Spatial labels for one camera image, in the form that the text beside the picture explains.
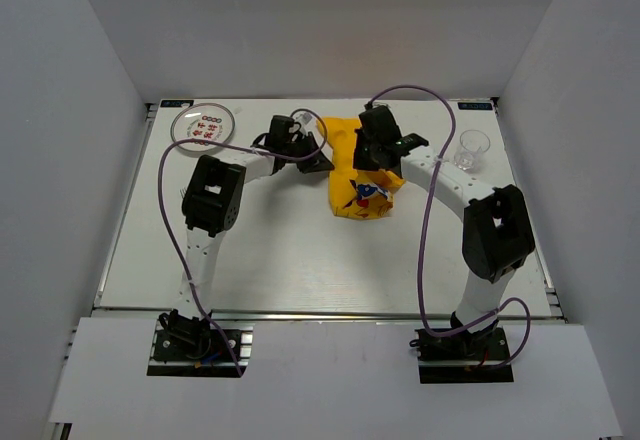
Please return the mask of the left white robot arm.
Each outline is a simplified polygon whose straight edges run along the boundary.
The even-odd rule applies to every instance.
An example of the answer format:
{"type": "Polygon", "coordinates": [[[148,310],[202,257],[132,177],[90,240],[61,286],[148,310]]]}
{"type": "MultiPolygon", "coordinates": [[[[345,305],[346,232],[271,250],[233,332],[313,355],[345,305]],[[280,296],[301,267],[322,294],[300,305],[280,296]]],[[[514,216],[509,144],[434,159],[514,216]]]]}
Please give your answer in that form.
{"type": "Polygon", "coordinates": [[[212,284],[222,241],[239,216],[244,186],[271,176],[293,163],[303,174],[330,172],[332,162],[303,123],[287,116],[272,118],[269,130],[247,148],[226,159],[201,156],[194,168],[181,211],[186,224],[186,250],[175,308],[185,316],[209,314],[212,284]]]}

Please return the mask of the round patterned plate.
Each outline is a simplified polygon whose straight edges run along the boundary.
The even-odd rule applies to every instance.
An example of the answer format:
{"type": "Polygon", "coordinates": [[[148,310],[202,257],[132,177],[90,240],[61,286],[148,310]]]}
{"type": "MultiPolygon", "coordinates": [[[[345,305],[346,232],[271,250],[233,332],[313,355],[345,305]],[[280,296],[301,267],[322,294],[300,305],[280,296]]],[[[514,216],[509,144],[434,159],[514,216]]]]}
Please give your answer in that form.
{"type": "Polygon", "coordinates": [[[182,110],[173,120],[170,136],[173,142],[192,139],[179,149],[189,153],[207,152],[217,144],[226,144],[235,131],[235,117],[223,105],[217,103],[194,104],[182,110]]]}

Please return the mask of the yellow Pikachu cloth placemat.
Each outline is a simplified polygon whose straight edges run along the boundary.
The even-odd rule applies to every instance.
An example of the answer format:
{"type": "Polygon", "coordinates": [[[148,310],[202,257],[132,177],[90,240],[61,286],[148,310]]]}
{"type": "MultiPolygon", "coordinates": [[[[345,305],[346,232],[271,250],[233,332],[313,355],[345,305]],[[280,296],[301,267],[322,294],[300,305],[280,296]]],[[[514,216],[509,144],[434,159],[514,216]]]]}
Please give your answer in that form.
{"type": "Polygon", "coordinates": [[[329,172],[328,199],[336,217],[376,220],[389,214],[394,194],[405,180],[390,170],[365,171],[353,167],[357,118],[324,117],[334,169],[329,172]]]}

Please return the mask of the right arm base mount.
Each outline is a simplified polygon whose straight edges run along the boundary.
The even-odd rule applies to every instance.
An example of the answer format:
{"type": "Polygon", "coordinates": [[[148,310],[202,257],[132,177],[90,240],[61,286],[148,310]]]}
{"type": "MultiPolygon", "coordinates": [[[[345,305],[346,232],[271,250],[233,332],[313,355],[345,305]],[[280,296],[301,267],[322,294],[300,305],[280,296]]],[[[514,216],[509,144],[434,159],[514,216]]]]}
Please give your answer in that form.
{"type": "Polygon", "coordinates": [[[415,331],[409,347],[417,354],[419,380],[426,385],[513,383],[504,329],[434,337],[415,331]]]}

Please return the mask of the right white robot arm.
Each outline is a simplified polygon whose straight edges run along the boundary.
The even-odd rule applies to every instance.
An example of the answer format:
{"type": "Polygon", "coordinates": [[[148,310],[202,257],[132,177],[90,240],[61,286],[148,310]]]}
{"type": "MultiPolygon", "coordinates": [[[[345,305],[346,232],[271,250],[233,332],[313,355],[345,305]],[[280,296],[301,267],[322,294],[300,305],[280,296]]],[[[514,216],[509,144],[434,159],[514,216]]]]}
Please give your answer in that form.
{"type": "Polygon", "coordinates": [[[418,305],[425,332],[452,337],[453,350],[472,359],[488,345],[486,331],[511,302],[503,295],[516,270],[535,250],[524,195],[513,184],[494,187],[443,160],[429,142],[403,135],[386,105],[369,103],[359,115],[353,166],[390,170],[427,193],[417,267],[418,305]],[[451,328],[432,329],[424,304],[424,254],[431,208],[439,201],[462,222],[462,256],[468,267],[465,290],[451,317],[451,328]]]}

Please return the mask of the clear drinking glass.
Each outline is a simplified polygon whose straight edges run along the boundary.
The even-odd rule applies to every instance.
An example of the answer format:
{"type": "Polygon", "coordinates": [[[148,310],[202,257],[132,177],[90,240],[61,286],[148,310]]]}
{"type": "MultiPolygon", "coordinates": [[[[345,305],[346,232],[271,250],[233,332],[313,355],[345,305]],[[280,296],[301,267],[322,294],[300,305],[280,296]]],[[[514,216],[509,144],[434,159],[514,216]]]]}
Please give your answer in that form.
{"type": "Polygon", "coordinates": [[[491,140],[484,132],[476,129],[466,130],[459,136],[453,163],[463,171],[478,171],[490,147],[491,140]]]}

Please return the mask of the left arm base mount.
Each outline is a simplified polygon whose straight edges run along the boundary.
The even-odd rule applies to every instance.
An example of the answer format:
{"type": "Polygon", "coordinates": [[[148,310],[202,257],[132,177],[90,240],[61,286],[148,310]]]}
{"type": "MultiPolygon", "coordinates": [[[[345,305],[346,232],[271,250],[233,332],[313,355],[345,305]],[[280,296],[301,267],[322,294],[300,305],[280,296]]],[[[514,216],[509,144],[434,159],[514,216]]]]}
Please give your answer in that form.
{"type": "Polygon", "coordinates": [[[248,366],[250,330],[224,329],[188,318],[177,310],[161,313],[147,366],[151,377],[240,378],[248,366]]]}

